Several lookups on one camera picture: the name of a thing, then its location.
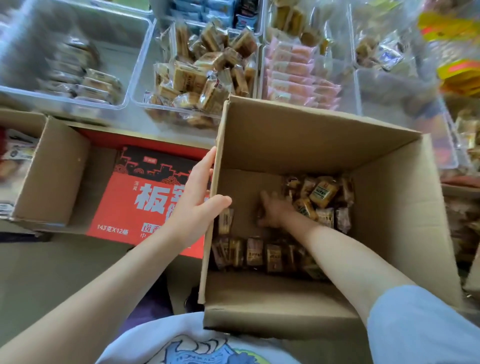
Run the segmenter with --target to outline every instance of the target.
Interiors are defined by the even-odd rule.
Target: white and blue package
[[[225,15],[233,15],[235,0],[206,0],[205,6],[210,10],[222,12]]]
[[[258,15],[249,17],[249,16],[243,16],[240,14],[237,14],[237,25],[235,28],[239,30],[243,30],[246,26],[250,28],[255,28],[255,25],[257,24],[258,20]]]
[[[233,15],[225,15],[222,12],[216,12],[215,10],[206,9],[207,11],[202,14],[205,23],[209,23],[214,19],[219,19],[225,28],[233,27]]]
[[[200,14],[204,10],[202,5],[192,4],[187,1],[173,0],[173,2],[175,3],[177,10],[181,12],[197,12]]]
[[[193,20],[196,22],[202,21],[202,17],[197,12],[181,12],[180,10],[175,9],[170,9],[170,11],[172,16],[177,19]]]

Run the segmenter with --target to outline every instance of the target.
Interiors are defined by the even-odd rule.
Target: red surface
[[[87,235],[138,245],[165,223],[179,196],[181,187],[113,172]],[[204,237],[181,254],[202,259],[203,246]]]
[[[90,139],[94,146],[120,150],[123,146],[141,146],[142,148],[157,150],[174,156],[201,160],[208,152],[207,149],[193,146],[183,146],[175,143],[160,142],[158,140],[140,138],[136,136],[116,134],[98,130],[77,128],[80,134]]]

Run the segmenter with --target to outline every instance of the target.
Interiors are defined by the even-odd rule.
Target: hand
[[[229,207],[232,199],[216,194],[205,200],[208,180],[212,176],[211,169],[215,161],[216,147],[213,147],[205,157],[193,167],[185,184],[183,195],[178,201],[172,215],[162,229],[175,235],[182,248],[193,245],[205,234],[210,223],[220,212]]]
[[[258,220],[261,228],[280,228],[283,215],[289,211],[295,212],[291,202],[278,198],[276,192],[268,195],[266,191],[261,191],[260,198],[265,209],[265,217]]]

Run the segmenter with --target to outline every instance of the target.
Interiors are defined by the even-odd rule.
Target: forearm
[[[386,290],[414,284],[365,245],[298,212],[283,214],[281,225],[307,248],[365,324],[373,304]]]
[[[171,231],[151,235],[0,349],[1,363],[94,363],[180,253]]]

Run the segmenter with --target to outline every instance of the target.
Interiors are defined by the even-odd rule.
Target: person's right hand
[[[269,195],[266,191],[261,191],[260,198],[265,209],[265,217],[258,220],[258,226],[261,228],[280,228],[282,216],[290,211],[295,211],[292,203],[279,198],[276,192]]]

